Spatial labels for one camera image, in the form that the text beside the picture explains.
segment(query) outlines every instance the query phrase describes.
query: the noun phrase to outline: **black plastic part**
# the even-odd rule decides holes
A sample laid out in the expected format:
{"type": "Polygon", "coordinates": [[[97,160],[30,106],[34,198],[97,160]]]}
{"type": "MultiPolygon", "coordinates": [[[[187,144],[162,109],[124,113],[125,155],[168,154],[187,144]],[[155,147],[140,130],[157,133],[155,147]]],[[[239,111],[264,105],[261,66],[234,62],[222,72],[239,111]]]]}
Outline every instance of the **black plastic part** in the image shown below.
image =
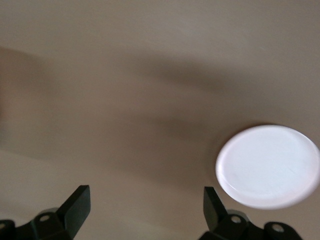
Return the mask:
{"type": "Polygon", "coordinates": [[[0,220],[0,240],[72,240],[90,212],[90,188],[82,185],[57,212],[43,212],[25,225],[0,220]]]}
{"type": "Polygon", "coordinates": [[[213,231],[228,215],[225,206],[211,186],[204,187],[203,213],[210,231],[213,231]]]}
{"type": "Polygon", "coordinates": [[[91,210],[90,188],[81,185],[56,211],[65,230],[73,239],[91,210]]]}
{"type": "Polygon", "coordinates": [[[302,240],[282,222],[268,222],[261,229],[239,214],[228,214],[213,187],[204,188],[203,212],[209,231],[199,240],[302,240]]]}
{"type": "Polygon", "coordinates": [[[264,231],[272,240],[302,240],[296,230],[282,222],[268,222],[264,225],[264,231]],[[273,225],[280,225],[283,232],[274,230],[273,225]]]}

